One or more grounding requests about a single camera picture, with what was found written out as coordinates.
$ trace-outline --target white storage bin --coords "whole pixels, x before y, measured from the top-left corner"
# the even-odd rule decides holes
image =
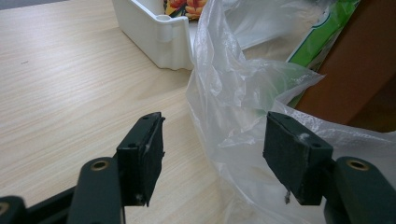
[[[160,68],[191,70],[197,22],[164,15],[163,0],[113,0],[121,30]]]

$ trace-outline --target screw hole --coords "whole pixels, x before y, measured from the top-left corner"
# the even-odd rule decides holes
[[[348,164],[348,166],[352,167],[355,170],[360,170],[360,171],[368,171],[369,170],[369,166],[361,161],[354,161],[354,160],[349,160],[346,162],[346,164]]]
[[[105,170],[108,166],[108,161],[96,161],[91,165],[91,170],[101,171]]]
[[[9,203],[0,203],[0,216],[3,215],[9,208]]]

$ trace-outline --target gray floor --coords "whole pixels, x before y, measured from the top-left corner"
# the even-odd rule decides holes
[[[0,0],[0,10],[15,7],[29,7],[47,3],[62,2],[66,0]]]

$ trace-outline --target wooden table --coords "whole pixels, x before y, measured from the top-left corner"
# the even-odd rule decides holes
[[[159,69],[120,30],[110,0],[0,11],[0,196],[27,206],[112,156],[142,116],[162,111],[163,171],[127,223],[218,223],[219,178],[191,122],[190,71]]]

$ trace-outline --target clear plastic bag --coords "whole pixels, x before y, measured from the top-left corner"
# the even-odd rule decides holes
[[[291,99],[323,76],[297,64],[247,59],[226,15],[258,2],[277,3],[272,7],[286,21],[293,21],[306,9],[303,0],[209,0],[194,42],[194,69],[187,89],[191,118],[206,156],[221,177],[226,223],[325,223],[322,206],[300,206],[293,197],[285,203],[287,191],[262,157],[266,113],[273,110],[297,118],[334,146],[334,158],[349,155],[367,160],[393,187],[396,134],[330,123],[288,107]]]

